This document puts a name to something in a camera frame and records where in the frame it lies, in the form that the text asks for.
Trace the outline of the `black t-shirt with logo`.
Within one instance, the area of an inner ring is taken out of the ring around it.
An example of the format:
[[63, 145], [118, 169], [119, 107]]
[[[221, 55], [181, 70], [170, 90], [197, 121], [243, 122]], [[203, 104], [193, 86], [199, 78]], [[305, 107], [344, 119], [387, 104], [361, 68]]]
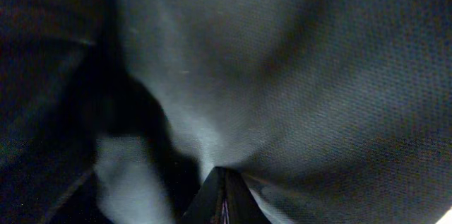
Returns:
[[214, 167], [270, 223], [451, 209], [451, 0], [1, 0], [1, 222], [180, 223]]

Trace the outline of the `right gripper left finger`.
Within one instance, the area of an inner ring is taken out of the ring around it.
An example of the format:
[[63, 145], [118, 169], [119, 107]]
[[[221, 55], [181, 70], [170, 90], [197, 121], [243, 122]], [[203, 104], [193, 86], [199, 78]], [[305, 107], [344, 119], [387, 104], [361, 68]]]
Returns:
[[221, 224], [225, 200], [225, 169], [214, 167], [179, 221], [181, 224]]

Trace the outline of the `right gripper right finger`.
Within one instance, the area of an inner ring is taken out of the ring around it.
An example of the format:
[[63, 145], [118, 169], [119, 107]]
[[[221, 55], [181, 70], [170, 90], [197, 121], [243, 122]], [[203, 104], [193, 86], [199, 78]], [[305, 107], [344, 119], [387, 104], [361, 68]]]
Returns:
[[224, 210], [224, 223], [270, 224], [242, 176], [234, 170], [225, 171]]

